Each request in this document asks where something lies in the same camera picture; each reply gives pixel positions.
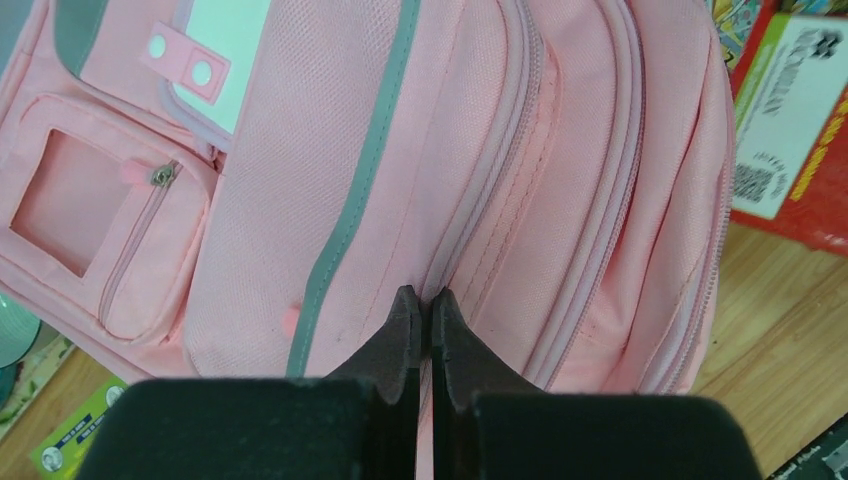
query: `pink pocket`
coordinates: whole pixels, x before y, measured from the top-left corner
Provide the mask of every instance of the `pink pocket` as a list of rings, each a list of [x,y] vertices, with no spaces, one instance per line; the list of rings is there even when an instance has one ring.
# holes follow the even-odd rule
[[[0,273],[34,301],[62,302],[75,328],[124,343],[164,339],[185,299],[215,172],[70,98],[37,97],[19,131],[0,159]]]

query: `teal trim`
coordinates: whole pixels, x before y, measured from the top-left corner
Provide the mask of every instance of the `teal trim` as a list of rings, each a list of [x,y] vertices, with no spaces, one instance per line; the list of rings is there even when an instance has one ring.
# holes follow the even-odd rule
[[[327,288],[362,222],[362,213],[371,194],[371,186],[386,148],[389,126],[397,107],[400,85],[418,23],[420,4],[421,0],[404,0],[401,6],[398,29],[389,51],[386,70],[380,83],[374,112],[371,114],[371,123],[365,135],[365,142],[359,154],[359,163],[353,174],[347,199],[336,221],[336,226],[318,256],[318,260],[312,266],[312,272],[306,282],[303,307],[298,318],[286,368],[286,375],[289,377],[301,377],[306,371],[306,361],[309,358],[309,350],[312,348],[318,315],[327,296]]]
[[[6,70],[12,50],[32,10],[33,0],[0,1],[0,76]]]
[[[79,78],[94,46],[109,0],[58,0],[54,29],[59,60]]]

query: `bag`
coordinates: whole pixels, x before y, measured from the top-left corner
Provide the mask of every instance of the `bag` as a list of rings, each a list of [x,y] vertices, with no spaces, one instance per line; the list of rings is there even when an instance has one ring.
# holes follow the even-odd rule
[[[130,381],[326,374],[410,284],[543,388],[692,385],[734,151],[703,1],[259,3],[2,7],[4,291]]]

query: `metal zipper slider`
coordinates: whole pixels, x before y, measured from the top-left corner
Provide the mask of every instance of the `metal zipper slider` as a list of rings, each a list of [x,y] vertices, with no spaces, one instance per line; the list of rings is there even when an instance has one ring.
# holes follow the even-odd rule
[[[168,188],[174,181],[175,173],[173,165],[163,165],[153,171],[150,184],[154,187]]]

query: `green package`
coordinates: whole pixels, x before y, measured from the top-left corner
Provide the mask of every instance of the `green package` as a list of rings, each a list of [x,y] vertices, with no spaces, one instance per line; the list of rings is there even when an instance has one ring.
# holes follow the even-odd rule
[[[127,388],[112,377],[30,454],[42,478],[73,479],[91,447],[97,427]]]

